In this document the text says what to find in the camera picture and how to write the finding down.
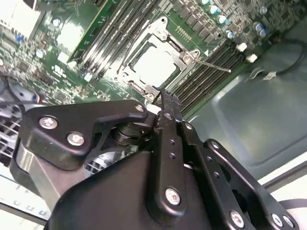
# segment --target capacitor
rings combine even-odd
[[[16,42],[23,42],[24,41],[24,36],[23,35],[17,35],[15,38]]]
[[[210,8],[209,8],[210,14],[216,14],[218,12],[219,12],[219,8],[217,8],[217,6],[214,6],[214,5],[210,6]]]
[[[43,58],[44,55],[45,55],[44,50],[42,50],[42,49],[37,49],[37,50],[36,50],[36,56],[37,56],[38,58]]]
[[[58,27],[58,26],[61,24],[61,21],[60,21],[58,18],[56,18],[56,19],[54,19],[54,20],[52,21],[52,24],[53,24],[55,27]]]
[[[219,15],[217,18],[217,21],[219,24],[225,24],[227,21],[227,18],[224,15]]]
[[[201,5],[207,5],[209,2],[209,0],[200,0]]]
[[[257,34],[260,36],[260,37],[266,37],[268,35],[268,31],[266,29],[263,29],[261,31],[258,31]]]
[[[267,12],[268,12],[268,8],[267,8],[267,7],[262,6],[262,7],[260,8],[260,14],[266,14]]]
[[[255,22],[253,28],[255,31],[260,32],[261,30],[264,29],[264,26],[259,22]]]
[[[229,39],[234,38],[235,34],[233,32],[231,32],[230,30],[226,31],[226,37]]]

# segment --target white connector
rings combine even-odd
[[[237,46],[236,46],[236,49],[237,49],[238,51],[240,51],[240,52],[243,52],[244,50],[246,50],[247,47],[248,47],[248,46],[246,45],[246,43],[243,42],[243,43],[237,45]]]
[[[249,63],[254,63],[257,60],[258,56],[256,54],[251,54],[246,57],[246,61]]]

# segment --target screw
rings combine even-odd
[[[171,120],[171,119],[172,119],[171,114],[164,114],[164,116],[165,116],[168,120]]]
[[[288,225],[290,225],[291,228],[294,228],[294,223],[289,217],[287,217],[286,215],[283,215],[283,219],[286,221]]]
[[[185,62],[186,64],[190,64],[190,63],[192,62],[192,58],[189,57],[189,56],[185,56],[185,57],[183,58],[183,60],[184,60],[184,62]]]
[[[277,224],[279,227],[283,226],[282,220],[275,213],[272,213],[272,218],[273,218],[275,224]]]
[[[58,122],[56,119],[52,117],[43,117],[39,120],[39,124],[41,127],[46,129],[54,129],[58,126]]]
[[[139,105],[139,104],[136,105],[135,108],[136,108],[138,111],[140,111],[140,112],[144,112],[143,107],[142,107],[141,105]]]
[[[186,123],[186,127],[187,127],[188,129],[193,129],[193,126],[190,125],[189,123]]]
[[[235,225],[237,225],[239,228],[244,228],[244,220],[238,212],[230,211],[230,217]]]
[[[179,193],[173,188],[167,188],[165,190],[165,196],[169,203],[172,205],[179,205],[180,204],[180,195]]]
[[[218,148],[219,148],[219,145],[218,145],[216,142],[212,141],[212,142],[211,142],[211,144],[212,144],[212,145],[213,145],[213,147],[215,147],[216,149],[218,149]]]
[[[81,146],[84,144],[85,140],[79,133],[70,133],[67,136],[67,141],[74,146]]]

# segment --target integrated circuit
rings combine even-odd
[[[27,72],[29,69],[29,65],[22,61],[19,65],[19,69],[21,72]]]

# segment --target black cable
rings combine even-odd
[[[284,43],[284,44],[297,45],[297,46],[300,46],[302,48],[301,53],[300,53],[298,59],[291,66],[289,66],[288,68],[283,69],[281,71],[277,71],[276,72],[276,76],[285,75],[287,73],[290,73],[290,72],[294,71],[298,67],[300,67],[300,65],[302,64],[302,62],[304,61],[304,59],[306,57],[307,43],[303,42],[303,41],[300,41],[300,40],[297,40],[297,39],[277,39],[277,40],[275,40],[275,42],[277,44]],[[269,70],[258,71],[255,76],[252,76],[252,73],[253,73],[252,72],[250,78],[253,79],[253,78],[255,78],[259,74],[268,75],[270,72],[274,72],[274,71],[273,70],[271,70],[271,71],[269,71]]]
[[[276,75],[279,75],[279,76],[287,74],[287,73],[297,69],[302,64],[302,62],[304,61],[305,56],[306,56],[306,49],[307,49],[307,43],[300,41],[300,40],[297,40],[297,39],[283,39],[283,40],[280,41],[280,43],[299,45],[299,46],[302,47],[302,51],[301,51],[298,59],[295,61],[295,63],[293,63],[290,67],[288,67],[284,70],[276,72]]]

